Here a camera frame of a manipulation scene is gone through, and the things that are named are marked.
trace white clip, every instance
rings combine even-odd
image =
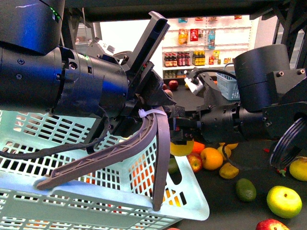
[[[167,116],[165,112],[158,110],[158,109],[151,109],[151,110],[148,110],[148,111],[145,111],[143,109],[139,109],[140,118],[146,117],[148,114],[152,114],[152,113],[157,113],[157,114],[162,114],[162,115]]]

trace gray basket handle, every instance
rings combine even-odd
[[[226,70],[226,67],[227,67],[227,66],[230,66],[230,65],[233,65],[233,63],[227,63],[227,64],[224,66],[224,70]]]

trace red apple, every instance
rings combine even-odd
[[[202,169],[202,159],[200,155],[196,153],[191,153],[187,156],[187,159],[193,172],[197,173]]]
[[[168,96],[173,97],[173,92],[171,92],[170,90],[164,90],[164,92],[166,92]]]
[[[290,230],[283,223],[275,219],[266,219],[257,224],[255,230]]]
[[[176,90],[178,88],[178,81],[176,80],[171,80],[169,83],[168,83],[168,86],[169,86],[169,89],[170,90]]]
[[[167,90],[167,85],[166,85],[166,84],[163,84],[162,89],[163,89],[163,90]]]

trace green apple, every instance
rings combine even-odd
[[[285,219],[298,215],[303,205],[299,194],[284,186],[271,188],[267,195],[267,203],[274,214]]]

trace white plastic basket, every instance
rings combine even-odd
[[[33,152],[84,140],[94,120],[0,111],[0,149]],[[124,139],[108,135],[98,150]],[[160,211],[153,211],[156,140],[134,157],[77,180],[40,191],[45,174],[87,155],[84,150],[35,160],[0,158],[0,229],[159,230],[181,219],[205,220],[207,201],[186,157],[176,157],[182,180],[166,179]]]
[[[236,79],[233,79],[232,77],[222,73],[216,73],[216,78],[217,87],[221,91],[224,98],[230,101],[240,100],[240,94]]]

